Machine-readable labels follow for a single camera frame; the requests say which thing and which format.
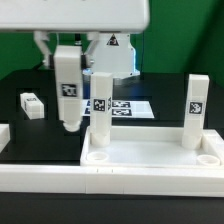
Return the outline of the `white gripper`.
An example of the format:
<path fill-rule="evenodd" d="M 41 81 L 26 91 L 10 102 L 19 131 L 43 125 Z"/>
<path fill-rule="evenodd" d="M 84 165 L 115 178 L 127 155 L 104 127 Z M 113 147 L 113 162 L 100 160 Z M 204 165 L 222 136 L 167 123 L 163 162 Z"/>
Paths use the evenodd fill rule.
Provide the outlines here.
<path fill-rule="evenodd" d="M 98 32 L 140 33 L 149 24 L 148 0 L 0 0 L 0 31 L 35 31 L 46 68 L 54 67 L 49 32 L 87 33 L 81 69 L 94 64 Z"/>

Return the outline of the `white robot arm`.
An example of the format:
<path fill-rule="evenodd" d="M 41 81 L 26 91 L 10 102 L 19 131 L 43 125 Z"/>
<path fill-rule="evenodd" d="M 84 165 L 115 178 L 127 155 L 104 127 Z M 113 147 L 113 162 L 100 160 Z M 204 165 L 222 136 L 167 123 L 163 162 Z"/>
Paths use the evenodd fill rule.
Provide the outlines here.
<path fill-rule="evenodd" d="M 49 33 L 86 33 L 94 61 L 86 73 L 110 72 L 119 79 L 138 74 L 130 36 L 149 21 L 148 0 L 0 0 L 0 32 L 32 32 L 46 66 Z"/>

